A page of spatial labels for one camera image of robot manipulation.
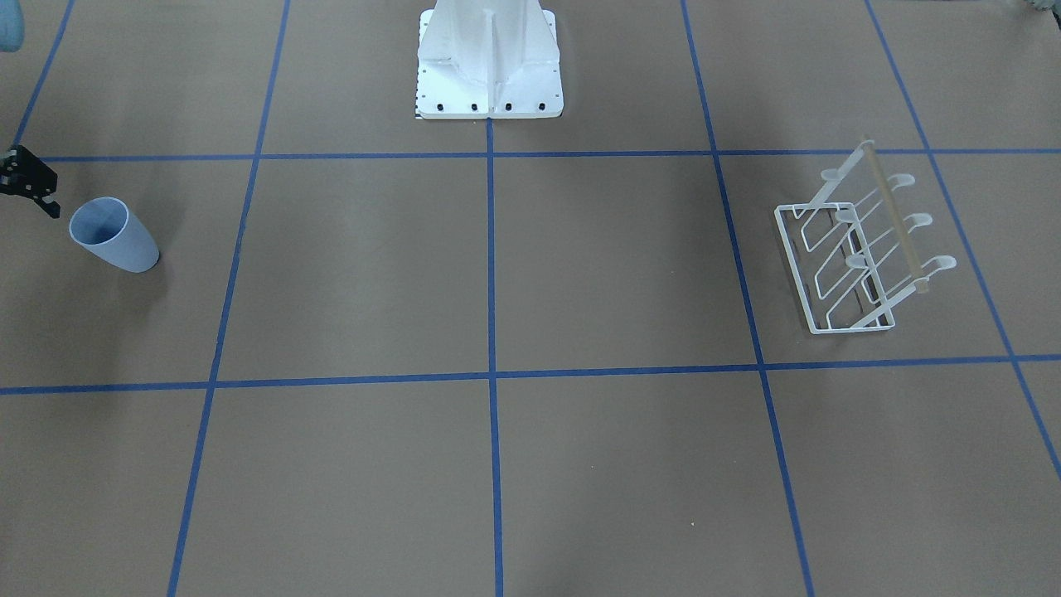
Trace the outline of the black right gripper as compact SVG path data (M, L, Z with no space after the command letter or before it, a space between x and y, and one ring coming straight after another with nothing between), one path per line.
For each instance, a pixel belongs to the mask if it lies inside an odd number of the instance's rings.
M56 171L23 146L15 146L1 158L1 193L31 199L52 220L60 218L60 204L53 199Z

